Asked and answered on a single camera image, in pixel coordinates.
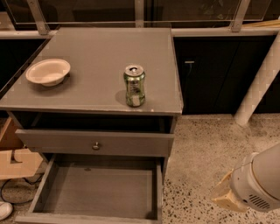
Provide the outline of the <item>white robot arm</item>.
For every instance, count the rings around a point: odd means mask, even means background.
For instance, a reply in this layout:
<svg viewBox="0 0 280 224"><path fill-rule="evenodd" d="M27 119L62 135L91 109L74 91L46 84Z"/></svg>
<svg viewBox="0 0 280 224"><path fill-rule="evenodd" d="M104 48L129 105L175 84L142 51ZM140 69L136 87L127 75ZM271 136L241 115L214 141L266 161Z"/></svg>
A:
<svg viewBox="0 0 280 224"><path fill-rule="evenodd" d="M213 189L211 200L239 213L280 208L280 144L237 163Z"/></svg>

